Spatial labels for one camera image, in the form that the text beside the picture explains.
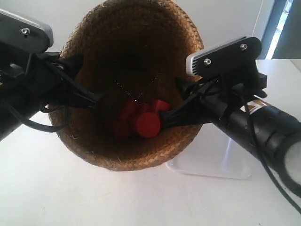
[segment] red cylindrical object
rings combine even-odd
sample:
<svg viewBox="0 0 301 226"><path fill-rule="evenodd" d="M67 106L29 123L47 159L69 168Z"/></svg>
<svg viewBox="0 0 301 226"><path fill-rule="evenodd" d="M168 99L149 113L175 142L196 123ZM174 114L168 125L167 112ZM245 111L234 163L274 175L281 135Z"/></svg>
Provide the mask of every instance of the red cylindrical object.
<svg viewBox="0 0 301 226"><path fill-rule="evenodd" d="M139 114L148 112L149 109L150 109L150 105L147 104L147 103L144 103L144 104L140 107L140 109L139 109Z"/></svg>
<svg viewBox="0 0 301 226"><path fill-rule="evenodd" d="M131 127L138 135L150 138L155 137L161 129L160 118L152 112L135 115L131 119Z"/></svg>
<svg viewBox="0 0 301 226"><path fill-rule="evenodd" d="M158 113L159 111L169 111L170 103L163 100L153 100L150 105L150 111Z"/></svg>
<svg viewBox="0 0 301 226"><path fill-rule="evenodd" d="M116 118L126 121L129 117L138 112L140 106L137 101L127 99L118 111Z"/></svg>
<svg viewBox="0 0 301 226"><path fill-rule="evenodd" d="M119 119L112 119L108 123L109 130L116 139L124 139L132 134L129 122Z"/></svg>

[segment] white wall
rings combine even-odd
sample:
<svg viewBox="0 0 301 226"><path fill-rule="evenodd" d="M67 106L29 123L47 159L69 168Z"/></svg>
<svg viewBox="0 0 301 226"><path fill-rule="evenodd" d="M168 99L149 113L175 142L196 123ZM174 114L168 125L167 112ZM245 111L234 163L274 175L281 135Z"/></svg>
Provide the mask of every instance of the white wall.
<svg viewBox="0 0 301 226"><path fill-rule="evenodd" d="M60 51L81 18L103 0L0 0L12 9L49 24ZM205 47L241 36L261 39L274 0L175 0L194 21Z"/></svg>

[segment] clear acrylic stand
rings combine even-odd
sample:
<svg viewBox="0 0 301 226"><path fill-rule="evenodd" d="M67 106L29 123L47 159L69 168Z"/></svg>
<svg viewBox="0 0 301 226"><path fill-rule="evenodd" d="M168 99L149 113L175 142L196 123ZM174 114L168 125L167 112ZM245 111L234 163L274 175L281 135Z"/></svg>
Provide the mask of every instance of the clear acrylic stand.
<svg viewBox="0 0 301 226"><path fill-rule="evenodd" d="M246 179L252 174L248 154L213 124L205 124L194 141L166 164L184 174Z"/></svg>

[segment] woven basket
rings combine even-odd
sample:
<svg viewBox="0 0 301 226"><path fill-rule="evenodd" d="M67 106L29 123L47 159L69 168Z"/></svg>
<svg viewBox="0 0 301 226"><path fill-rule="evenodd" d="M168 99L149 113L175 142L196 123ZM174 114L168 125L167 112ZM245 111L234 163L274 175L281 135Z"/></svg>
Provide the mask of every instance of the woven basket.
<svg viewBox="0 0 301 226"><path fill-rule="evenodd" d="M108 0L91 10L70 36L61 57L82 53L76 81L105 98L94 111L71 109L71 122L58 135L85 161L116 171L158 166L180 153L201 125L162 130L154 138L115 140L104 123L126 98L161 99L178 106L175 77L188 80L186 57L203 48L186 13L171 0ZM50 114L53 125L64 121Z"/></svg>

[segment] white table surface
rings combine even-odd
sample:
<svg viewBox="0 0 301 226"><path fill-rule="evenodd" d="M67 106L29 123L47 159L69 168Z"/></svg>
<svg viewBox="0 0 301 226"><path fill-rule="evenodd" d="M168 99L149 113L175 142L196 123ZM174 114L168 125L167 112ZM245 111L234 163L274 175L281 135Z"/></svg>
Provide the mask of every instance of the white table surface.
<svg viewBox="0 0 301 226"><path fill-rule="evenodd" d="M267 101L301 120L298 69L289 60L258 67L268 75ZM49 123L40 113L33 119ZM253 174L246 180L183 175L164 164L110 172L75 156L56 134L21 126L0 143L0 225L301 226L301 216L248 157Z"/></svg>

